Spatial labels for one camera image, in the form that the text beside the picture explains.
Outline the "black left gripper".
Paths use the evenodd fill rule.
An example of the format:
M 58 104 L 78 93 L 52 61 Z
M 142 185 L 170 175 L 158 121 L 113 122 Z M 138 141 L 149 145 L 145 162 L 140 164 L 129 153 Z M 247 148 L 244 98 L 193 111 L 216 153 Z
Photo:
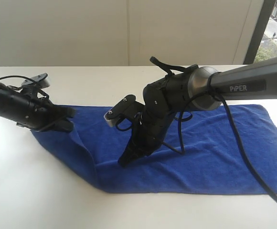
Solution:
M 49 95 L 40 88 L 23 88 L 20 91 L 21 107 L 16 123 L 34 131 L 50 131 L 69 133 L 73 130 L 73 123 L 61 118 L 74 118 L 75 109 L 69 106 L 54 105 Z

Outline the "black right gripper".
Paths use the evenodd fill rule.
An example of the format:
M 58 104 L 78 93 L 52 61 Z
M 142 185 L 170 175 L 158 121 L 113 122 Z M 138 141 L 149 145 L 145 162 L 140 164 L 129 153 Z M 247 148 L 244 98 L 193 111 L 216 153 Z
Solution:
M 135 119 L 130 140 L 118 159 L 118 164 L 125 167 L 159 149 L 173 119 L 174 112 L 158 118 L 150 111 L 143 111 Z

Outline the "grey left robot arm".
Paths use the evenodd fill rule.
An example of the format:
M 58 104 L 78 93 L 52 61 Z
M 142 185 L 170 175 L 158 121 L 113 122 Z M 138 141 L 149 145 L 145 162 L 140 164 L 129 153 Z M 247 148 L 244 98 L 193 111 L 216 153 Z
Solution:
M 75 110 L 51 102 L 43 91 L 50 86 L 47 77 L 47 73 L 32 78 L 19 75 L 1 77 L 0 117 L 37 132 L 71 132 L 74 124 L 69 119 L 75 116 Z

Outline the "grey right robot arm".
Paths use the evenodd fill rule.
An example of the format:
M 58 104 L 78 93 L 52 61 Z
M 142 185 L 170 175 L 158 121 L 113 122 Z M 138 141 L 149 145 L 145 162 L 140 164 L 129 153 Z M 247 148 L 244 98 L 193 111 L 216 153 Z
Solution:
M 224 100 L 277 99 L 277 58 L 225 72 L 192 66 L 148 84 L 143 99 L 124 99 L 132 133 L 118 160 L 122 167 L 157 150 L 176 114 L 215 110 Z

